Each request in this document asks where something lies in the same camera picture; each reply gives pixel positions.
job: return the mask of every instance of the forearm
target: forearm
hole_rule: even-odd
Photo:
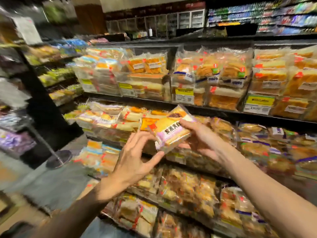
[[[103,178],[86,196],[39,227],[31,238],[79,238],[108,201],[125,187],[115,176]]]
[[[314,237],[317,208],[272,179],[235,148],[217,146],[224,167],[283,237]]]

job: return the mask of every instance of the round stand base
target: round stand base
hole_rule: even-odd
[[[69,150],[59,150],[55,153],[58,155],[61,161],[63,161],[63,164],[61,164],[61,162],[54,155],[51,155],[46,163],[46,167],[49,169],[59,168],[69,162],[73,157],[72,152]]]

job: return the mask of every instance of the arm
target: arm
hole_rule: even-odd
[[[218,161],[282,237],[316,237],[317,207],[272,179],[200,123],[181,120],[194,132],[191,145]]]
[[[158,152],[147,163],[141,161],[142,149],[151,139],[155,140],[148,132],[132,134],[121,152],[116,170],[101,179],[92,191],[69,209],[38,228],[31,238],[79,238],[109,200],[142,179],[164,156],[164,152]]]

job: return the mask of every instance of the person's left hand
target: person's left hand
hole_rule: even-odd
[[[101,180],[104,182],[101,184],[99,199],[111,199],[130,185],[137,183],[163,158],[164,152],[159,151],[148,162],[144,163],[141,160],[142,150],[148,140],[156,139],[151,133],[144,131],[130,135],[121,151],[115,171],[105,180]]]

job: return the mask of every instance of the bread image on package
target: bread image on package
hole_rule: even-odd
[[[148,126],[148,131],[157,139],[155,142],[157,150],[168,153],[191,135],[191,131],[180,124],[181,119],[194,122],[194,118],[188,110],[182,105],[178,105],[166,117]]]

